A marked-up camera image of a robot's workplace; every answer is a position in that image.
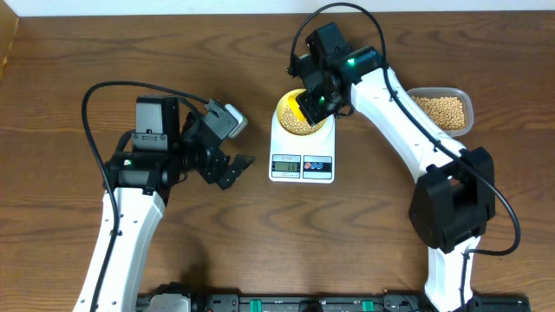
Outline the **yellow measuring scoop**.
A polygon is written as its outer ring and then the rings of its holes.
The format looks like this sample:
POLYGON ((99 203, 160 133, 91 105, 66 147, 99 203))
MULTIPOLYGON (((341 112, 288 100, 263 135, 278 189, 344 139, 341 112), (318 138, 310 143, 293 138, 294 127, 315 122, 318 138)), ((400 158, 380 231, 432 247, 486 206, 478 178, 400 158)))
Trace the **yellow measuring scoop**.
POLYGON ((296 95, 290 95, 288 97, 287 102, 288 102, 288 105, 289 105, 289 108, 290 108, 291 112, 295 115, 295 117, 298 120, 300 120, 302 122, 305 122, 306 117, 304 116, 302 110, 300 109, 300 106, 297 102, 297 96, 296 95))

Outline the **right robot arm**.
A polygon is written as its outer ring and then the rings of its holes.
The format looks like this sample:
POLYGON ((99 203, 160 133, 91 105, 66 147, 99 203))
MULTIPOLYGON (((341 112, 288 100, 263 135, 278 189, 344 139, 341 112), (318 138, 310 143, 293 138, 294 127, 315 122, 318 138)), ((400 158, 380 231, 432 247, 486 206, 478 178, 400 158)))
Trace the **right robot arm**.
POLYGON ((473 258, 495 215, 493 160, 482 147, 466 149, 415 103, 387 59, 373 47, 354 49, 335 23, 309 34, 309 52, 289 70, 303 81, 297 97, 311 125, 348 107, 368 118, 402 158, 415 190, 411 224, 428 247, 424 292, 437 311, 461 311, 473 297, 473 258))

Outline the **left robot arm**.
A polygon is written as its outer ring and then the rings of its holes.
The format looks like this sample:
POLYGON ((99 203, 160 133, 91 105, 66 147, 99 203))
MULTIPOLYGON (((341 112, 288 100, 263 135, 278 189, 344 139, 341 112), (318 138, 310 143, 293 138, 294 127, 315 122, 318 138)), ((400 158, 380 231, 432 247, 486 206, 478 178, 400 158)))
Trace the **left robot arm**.
POLYGON ((135 128, 125 132, 108 162, 102 222, 77 311, 133 311, 153 234, 173 186, 197 172, 225 190, 253 163, 248 155, 224 154, 221 143, 236 137, 247 119, 231 104, 189 107, 184 123, 177 96, 143 96, 135 107, 135 128))

